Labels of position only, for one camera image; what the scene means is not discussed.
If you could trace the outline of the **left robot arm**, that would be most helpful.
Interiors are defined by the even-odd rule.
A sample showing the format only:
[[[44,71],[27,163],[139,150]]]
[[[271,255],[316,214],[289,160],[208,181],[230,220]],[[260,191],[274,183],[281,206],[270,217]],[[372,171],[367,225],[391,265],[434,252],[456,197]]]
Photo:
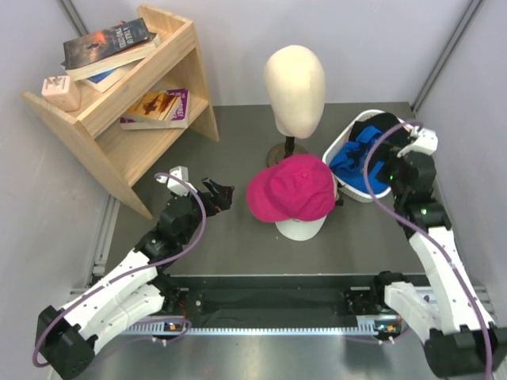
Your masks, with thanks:
[[[74,379],[90,368],[101,350],[145,317],[171,314],[180,296],[165,270],[202,238],[209,217],[231,208],[234,187],[202,180],[205,191],[173,174],[156,180],[171,199],[127,256],[105,277],[67,304],[48,306],[36,325],[32,363],[50,366],[62,379]]]

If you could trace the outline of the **pink cap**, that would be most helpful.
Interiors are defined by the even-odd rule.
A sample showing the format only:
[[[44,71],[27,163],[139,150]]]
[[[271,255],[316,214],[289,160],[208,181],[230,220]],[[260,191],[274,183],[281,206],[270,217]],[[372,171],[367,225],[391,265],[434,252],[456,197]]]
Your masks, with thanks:
[[[312,154],[291,156],[260,171],[247,187],[246,201],[262,222],[313,222],[335,208],[334,175]]]

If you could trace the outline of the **blue cap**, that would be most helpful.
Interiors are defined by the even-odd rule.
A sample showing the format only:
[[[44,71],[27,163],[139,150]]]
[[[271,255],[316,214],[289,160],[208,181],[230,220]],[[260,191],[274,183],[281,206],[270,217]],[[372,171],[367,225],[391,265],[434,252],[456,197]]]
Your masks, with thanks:
[[[364,162],[369,150],[382,131],[374,126],[365,127],[357,137],[349,136],[349,141],[338,151],[330,163],[330,169],[338,178],[358,191],[368,194],[364,182]],[[385,158],[379,156],[378,149],[368,165],[368,179],[372,191],[378,195],[388,189],[388,184],[381,182],[377,175],[385,165]]]

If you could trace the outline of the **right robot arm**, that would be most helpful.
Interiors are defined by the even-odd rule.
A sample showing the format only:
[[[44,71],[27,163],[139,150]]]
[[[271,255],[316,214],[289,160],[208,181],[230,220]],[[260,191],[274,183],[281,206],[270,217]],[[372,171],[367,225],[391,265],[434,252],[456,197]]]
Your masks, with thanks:
[[[392,154],[377,175],[391,187],[391,213],[422,263],[436,302],[425,301],[405,275],[393,272],[374,278],[369,301],[379,313],[396,312],[417,334],[438,378],[490,378],[506,358],[506,329],[496,326],[467,277],[450,218],[433,197],[435,176],[433,157],[420,152]]]

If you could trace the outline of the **black cap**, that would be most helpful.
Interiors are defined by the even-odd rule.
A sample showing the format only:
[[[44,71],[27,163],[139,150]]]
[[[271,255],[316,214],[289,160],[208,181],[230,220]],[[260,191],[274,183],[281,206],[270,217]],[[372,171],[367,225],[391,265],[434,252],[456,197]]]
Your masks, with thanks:
[[[349,149],[357,157],[366,156],[378,138],[399,124],[397,116],[381,112],[366,120],[356,121],[349,134]],[[385,162],[395,150],[401,150],[410,142],[410,131],[401,127],[390,135],[372,155],[373,161]]]

